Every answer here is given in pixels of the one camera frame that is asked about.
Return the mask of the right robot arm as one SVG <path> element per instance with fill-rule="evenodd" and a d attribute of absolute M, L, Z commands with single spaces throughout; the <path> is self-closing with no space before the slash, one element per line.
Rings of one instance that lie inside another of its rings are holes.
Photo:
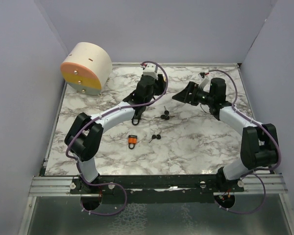
<path fill-rule="evenodd" d="M 189 82 L 173 100 L 197 106 L 207 105 L 209 112 L 217 120 L 232 127 L 241 135 L 240 158 L 224 166 L 215 179 L 216 188 L 227 191 L 233 186 L 233 181 L 244 174 L 260 167 L 267 167 L 278 162 L 278 151 L 268 134 L 277 139 L 274 125 L 264 125 L 246 120 L 233 110 L 232 103 L 226 100 L 226 83 L 222 78 L 213 78 L 210 89 L 204 91 L 199 84 Z"/>

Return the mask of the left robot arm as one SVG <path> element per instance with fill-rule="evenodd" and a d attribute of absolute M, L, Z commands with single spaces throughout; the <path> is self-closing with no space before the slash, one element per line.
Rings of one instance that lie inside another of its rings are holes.
<path fill-rule="evenodd" d="M 87 193 L 98 189 L 99 173 L 95 155 L 98 152 L 102 135 L 125 121 L 138 125 L 146 107 L 161 98 L 168 87 L 167 76 L 158 74 L 157 78 L 142 75 L 136 89 L 121 103 L 96 115 L 80 113 L 74 120 L 65 137 L 66 156 L 76 161 L 78 173 L 83 179 L 81 187 Z"/>

